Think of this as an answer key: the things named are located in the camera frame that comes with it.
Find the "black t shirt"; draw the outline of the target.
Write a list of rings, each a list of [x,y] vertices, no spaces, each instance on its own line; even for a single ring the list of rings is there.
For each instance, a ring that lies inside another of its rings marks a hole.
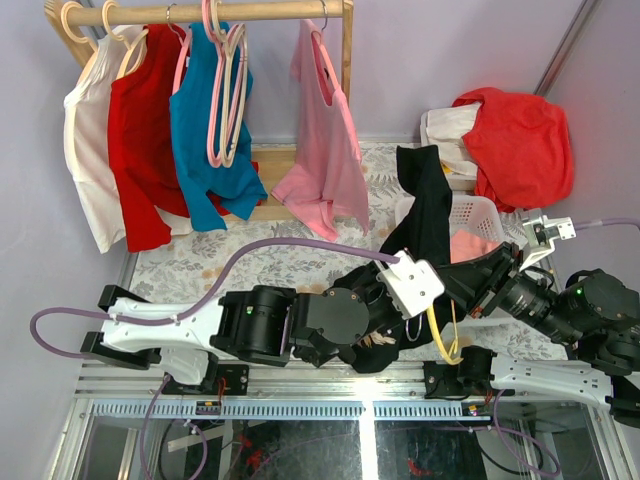
[[[407,250],[416,260],[432,266],[450,263],[449,215],[452,191],[441,168],[436,146],[396,148],[397,177],[401,188],[414,197],[413,205],[402,222],[380,247],[386,254]],[[343,287],[362,294],[368,305],[370,320],[382,335],[379,344],[365,341],[353,346],[352,368],[360,374],[378,373],[399,357],[402,350],[417,348],[433,340],[428,320],[416,316],[406,322],[387,296],[384,286],[375,279],[376,265],[360,266],[336,280]]]

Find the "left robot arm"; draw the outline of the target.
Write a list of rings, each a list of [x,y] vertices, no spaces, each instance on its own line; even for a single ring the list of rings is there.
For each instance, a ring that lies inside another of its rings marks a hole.
[[[116,286],[99,306],[110,319],[85,335],[81,353],[107,365],[147,370],[159,365],[185,392],[208,394],[219,381],[226,353],[241,361],[284,367],[291,358],[321,367],[356,360],[368,336],[392,337],[402,321],[378,270],[370,263],[321,293],[256,285],[209,300],[183,320],[186,304],[154,304]]]

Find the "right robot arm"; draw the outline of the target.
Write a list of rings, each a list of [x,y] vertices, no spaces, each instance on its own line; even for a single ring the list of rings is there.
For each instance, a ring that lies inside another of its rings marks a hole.
[[[526,362],[490,349],[462,350],[455,366],[467,394],[529,391],[600,407],[619,423],[638,427],[639,294],[601,269],[573,274],[561,292],[526,273],[513,243],[477,259],[436,269],[446,296],[474,317],[496,309],[570,352],[570,364]]]

